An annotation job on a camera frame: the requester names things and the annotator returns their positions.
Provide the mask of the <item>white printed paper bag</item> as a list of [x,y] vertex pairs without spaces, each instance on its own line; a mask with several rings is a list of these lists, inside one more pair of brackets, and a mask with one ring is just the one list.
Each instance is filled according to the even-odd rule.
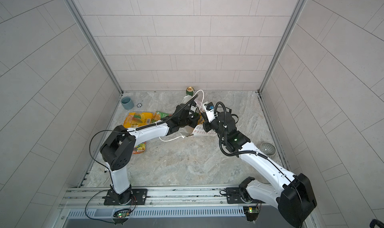
[[195,105],[192,105],[191,106],[191,110],[190,110],[190,113],[192,112],[197,112],[198,113],[198,123],[196,125],[195,128],[192,128],[191,126],[187,126],[185,128],[182,128],[180,131],[178,131],[179,135],[176,137],[176,138],[172,138],[172,139],[169,139],[169,140],[164,140],[162,137],[159,137],[159,139],[162,141],[162,142],[170,142],[170,141],[173,141],[173,140],[176,140],[178,138],[187,138],[187,137],[205,137],[205,136],[209,136],[209,137],[215,137],[216,136],[216,132],[211,130],[209,132],[206,132],[203,128],[203,122],[204,122],[204,119],[203,117],[201,116],[201,108],[202,108],[202,104],[203,104],[203,101],[204,101],[204,97],[205,97],[205,94],[204,94],[204,91],[203,90],[198,90],[198,91],[194,91],[194,95],[191,96],[189,94],[187,94],[184,99],[183,99],[183,103],[187,101],[187,98],[197,98],[197,95],[198,93],[201,93],[202,94],[202,98],[199,98],[197,100],[197,104]]

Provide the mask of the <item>green snack bag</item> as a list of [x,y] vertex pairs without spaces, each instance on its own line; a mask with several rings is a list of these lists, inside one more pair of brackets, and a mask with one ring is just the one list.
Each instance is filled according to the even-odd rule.
[[156,111],[154,113],[153,118],[152,118],[152,122],[153,123],[157,122],[157,121],[161,120],[162,118],[166,118],[166,117],[169,117],[169,116],[171,116],[171,114],[165,113],[165,112]]

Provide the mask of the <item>yellow mango snack bag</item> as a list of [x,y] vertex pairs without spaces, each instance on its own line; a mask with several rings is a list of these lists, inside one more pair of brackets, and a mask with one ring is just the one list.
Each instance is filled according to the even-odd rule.
[[125,128],[137,128],[151,124],[153,113],[150,112],[132,112],[126,117],[123,126]]

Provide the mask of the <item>purple Fox's fruit candy bag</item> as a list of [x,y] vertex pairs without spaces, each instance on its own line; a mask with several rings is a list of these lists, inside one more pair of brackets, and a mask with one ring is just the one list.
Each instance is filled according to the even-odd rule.
[[133,154],[140,154],[146,150],[146,142],[139,144],[133,149]]

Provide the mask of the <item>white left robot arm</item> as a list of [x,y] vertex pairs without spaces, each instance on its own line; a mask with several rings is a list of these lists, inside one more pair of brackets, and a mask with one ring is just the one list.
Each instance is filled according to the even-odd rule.
[[154,123],[138,128],[125,128],[117,126],[100,148],[102,158],[106,163],[111,177],[109,190],[110,200],[115,205],[125,205],[132,201],[132,185],[128,178],[127,164],[133,154],[134,148],[149,140],[176,133],[180,128],[190,126],[195,128],[200,119],[192,105],[180,104],[176,111],[168,117]]

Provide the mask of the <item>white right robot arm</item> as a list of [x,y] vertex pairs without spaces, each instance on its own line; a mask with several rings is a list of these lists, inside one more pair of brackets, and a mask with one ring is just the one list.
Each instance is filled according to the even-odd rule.
[[217,133],[219,148],[225,156],[242,159],[269,181],[268,185],[262,185],[257,180],[243,184],[246,198],[277,208],[291,226],[302,227],[317,206],[310,179],[302,173],[295,175],[265,155],[236,129],[236,123],[228,112],[210,110],[203,112],[202,116],[204,130]]

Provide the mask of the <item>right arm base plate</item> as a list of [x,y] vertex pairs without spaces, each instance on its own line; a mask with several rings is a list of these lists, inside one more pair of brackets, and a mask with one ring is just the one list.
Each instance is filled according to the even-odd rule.
[[263,201],[252,198],[244,198],[244,192],[240,188],[224,188],[220,190],[220,195],[226,197],[228,204],[263,204]]

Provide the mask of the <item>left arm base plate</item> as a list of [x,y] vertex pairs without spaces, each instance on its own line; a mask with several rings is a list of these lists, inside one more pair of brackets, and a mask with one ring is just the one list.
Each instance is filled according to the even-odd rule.
[[114,189],[109,189],[103,196],[105,206],[144,205],[147,198],[147,189],[132,189],[118,194]]

